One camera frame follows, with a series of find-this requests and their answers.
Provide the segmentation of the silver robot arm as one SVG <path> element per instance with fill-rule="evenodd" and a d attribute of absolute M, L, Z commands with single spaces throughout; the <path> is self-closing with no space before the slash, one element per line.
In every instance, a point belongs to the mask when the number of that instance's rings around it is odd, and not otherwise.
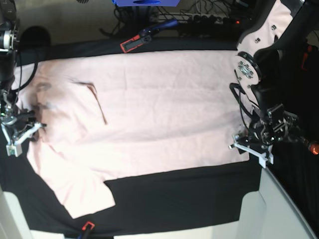
<path fill-rule="evenodd" d="M 259 0 L 252 25 L 240 36 L 233 60 L 236 82 L 230 90 L 244 128 L 233 145 L 269 152 L 281 141 L 302 141 L 301 114 L 291 103 L 298 92 L 295 72 L 306 69 L 306 37 L 319 21 L 316 0 Z"/>

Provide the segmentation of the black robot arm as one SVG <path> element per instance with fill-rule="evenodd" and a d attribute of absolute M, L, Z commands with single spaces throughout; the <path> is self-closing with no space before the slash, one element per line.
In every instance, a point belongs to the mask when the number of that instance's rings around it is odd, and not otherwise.
<path fill-rule="evenodd" d="M 22 62 L 18 54 L 19 20 L 16 17 L 16 6 L 12 0 L 0 2 L 0 126 L 9 145 L 21 144 L 27 138 L 32 138 L 46 124 L 38 122 L 34 111 L 21 110 L 17 106 L 18 95 L 33 79 L 38 63 L 28 81 L 19 80 L 18 88 L 13 89 L 15 81 L 14 71 L 16 57 Z"/>

